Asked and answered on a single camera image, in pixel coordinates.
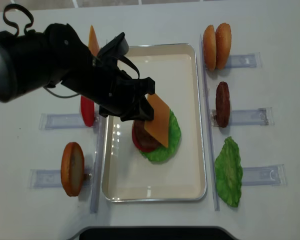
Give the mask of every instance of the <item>sesame-free bun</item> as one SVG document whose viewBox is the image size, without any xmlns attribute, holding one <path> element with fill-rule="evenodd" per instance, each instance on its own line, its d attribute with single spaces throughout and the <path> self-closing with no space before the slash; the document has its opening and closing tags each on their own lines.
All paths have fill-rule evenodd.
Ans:
<svg viewBox="0 0 300 240">
<path fill-rule="evenodd" d="M 206 67 L 209 71 L 216 68 L 217 46 L 215 28 L 209 25 L 203 34 L 203 56 Z"/>
<path fill-rule="evenodd" d="M 223 69 L 226 66 L 231 49 L 231 28 L 222 23 L 215 31 L 216 40 L 216 67 Z"/>
<path fill-rule="evenodd" d="M 69 142 L 63 151 L 61 161 L 61 183 L 69 197 L 79 195 L 85 171 L 85 158 L 80 145 Z"/>
</svg>

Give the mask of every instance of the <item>table surface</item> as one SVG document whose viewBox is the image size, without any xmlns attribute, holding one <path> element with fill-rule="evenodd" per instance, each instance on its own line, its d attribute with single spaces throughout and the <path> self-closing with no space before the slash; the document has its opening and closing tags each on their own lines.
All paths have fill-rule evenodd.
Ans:
<svg viewBox="0 0 300 240">
<path fill-rule="evenodd" d="M 235 90 L 230 90 L 232 108 L 272 107 L 275 121 L 273 127 L 262 130 L 249 128 L 246 138 L 237 139 L 241 164 L 285 164 L 288 184 L 242 187 L 237 209 L 220 201 L 220 211 L 215 211 L 204 133 L 207 192 L 202 200 L 113 204 L 101 194 L 98 212 L 90 214 L 89 189 L 79 197 L 67 197 L 61 188 L 28 188 L 30 169 L 60 168 L 68 142 L 82 146 L 90 165 L 95 159 L 97 137 L 93 129 L 38 129 L 41 113 L 78 113 L 79 97 L 58 99 L 39 89 L 10 103 L 0 103 L 0 239 L 69 239 L 92 226 L 219 226 L 238 239 L 300 239 L 300 0 L 210 1 L 32 13 L 33 28 L 38 32 L 51 23 L 69 23 L 88 43 L 92 24 L 101 46 L 125 32 L 131 46 L 189 43 L 198 55 L 200 34 L 207 25 L 216 28 L 229 23 L 231 54 L 260 52 L 263 63 L 258 74 L 228 74 L 230 89 L 237 83 Z M 8 16 L 19 23 L 27 22 L 20 12 Z M 14 32 L 0 15 L 0 31 L 5 29 Z M 202 73 L 198 70 L 203 96 Z M 217 76 L 216 84 L 222 79 L 222 74 Z M 211 85 L 215 80 L 208 75 L 207 81 Z M 55 91 L 72 93 L 61 85 Z M 204 111 L 202 117 L 205 130 Z"/>
</svg>

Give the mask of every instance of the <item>plastic holder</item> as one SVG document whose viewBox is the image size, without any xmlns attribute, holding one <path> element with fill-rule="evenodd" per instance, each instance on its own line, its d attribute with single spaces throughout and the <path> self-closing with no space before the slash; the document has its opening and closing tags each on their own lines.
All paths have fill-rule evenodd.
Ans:
<svg viewBox="0 0 300 240">
<path fill-rule="evenodd" d="M 199 47 L 200 47 L 200 69 L 202 74 L 202 85 L 203 85 L 203 95 L 205 96 L 204 106 L 205 106 L 205 120 L 208 123 L 206 125 L 206 131 L 208 133 L 208 153 L 209 153 L 209 162 L 210 162 L 210 173 L 211 173 L 211 184 L 212 184 L 212 197 L 213 197 L 213 206 L 215 211 L 220 210 L 219 196 L 217 194 L 216 186 L 216 174 L 215 174 L 215 154 L 214 154 L 214 145 L 213 145 L 213 134 L 212 134 L 212 120 L 210 117 L 209 111 L 209 93 L 207 85 L 207 76 L 205 68 L 205 59 L 204 59 L 204 50 L 203 50 L 203 36 L 200 36 Z"/>
<path fill-rule="evenodd" d="M 210 110 L 211 125 L 218 127 L 216 110 Z M 229 124 L 231 126 L 247 125 L 274 125 L 272 107 L 251 109 L 251 110 L 233 110 L 230 113 Z"/>
<path fill-rule="evenodd" d="M 98 211 L 99 197 L 100 197 L 100 186 L 101 186 L 101 177 L 102 177 L 102 168 L 103 168 L 103 156 L 106 154 L 104 150 L 105 146 L 105 137 L 106 137 L 106 128 L 107 128 L 107 119 L 103 116 L 100 116 L 97 124 L 97 140 L 96 140 L 96 154 L 93 168 L 92 176 L 92 192 L 90 200 L 90 212 L 95 214 Z"/>
<path fill-rule="evenodd" d="M 260 52 L 249 53 L 246 55 L 230 55 L 225 64 L 225 69 L 237 68 L 261 68 Z"/>
<path fill-rule="evenodd" d="M 260 185 L 287 185 L 285 165 L 244 167 L 242 186 Z"/>
<path fill-rule="evenodd" d="M 83 187 L 92 183 L 92 170 L 84 170 Z M 62 188 L 60 170 L 30 170 L 29 187 L 32 189 Z"/>
<path fill-rule="evenodd" d="M 88 128 L 79 113 L 71 114 L 46 114 L 42 113 L 39 123 L 40 130 L 53 129 L 82 129 Z"/>
</svg>

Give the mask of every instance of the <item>orange cheese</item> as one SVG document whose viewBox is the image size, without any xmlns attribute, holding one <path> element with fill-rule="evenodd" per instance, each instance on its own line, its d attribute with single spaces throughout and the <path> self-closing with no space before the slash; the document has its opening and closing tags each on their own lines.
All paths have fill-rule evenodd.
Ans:
<svg viewBox="0 0 300 240">
<path fill-rule="evenodd" d="M 95 29 L 92 25 L 90 27 L 88 48 L 93 56 L 97 56 L 97 54 L 100 50 L 98 40 L 96 37 L 96 33 L 95 33 Z"/>
<path fill-rule="evenodd" d="M 152 121 L 145 121 L 144 129 L 166 148 L 169 146 L 169 106 L 157 94 L 148 94 L 147 100 L 154 110 Z"/>
</svg>

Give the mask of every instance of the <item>brown patty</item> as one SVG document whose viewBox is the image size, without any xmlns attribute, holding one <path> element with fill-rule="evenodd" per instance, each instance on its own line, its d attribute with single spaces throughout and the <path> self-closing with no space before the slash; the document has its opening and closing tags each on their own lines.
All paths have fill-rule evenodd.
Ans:
<svg viewBox="0 0 300 240">
<path fill-rule="evenodd" d="M 143 148 L 154 149 L 161 146 L 161 143 L 145 130 L 145 121 L 134 120 L 133 128 L 135 137 Z"/>
<path fill-rule="evenodd" d="M 220 82 L 216 88 L 215 96 L 216 122 L 219 127 L 225 128 L 230 117 L 230 94 L 228 84 Z"/>
</svg>

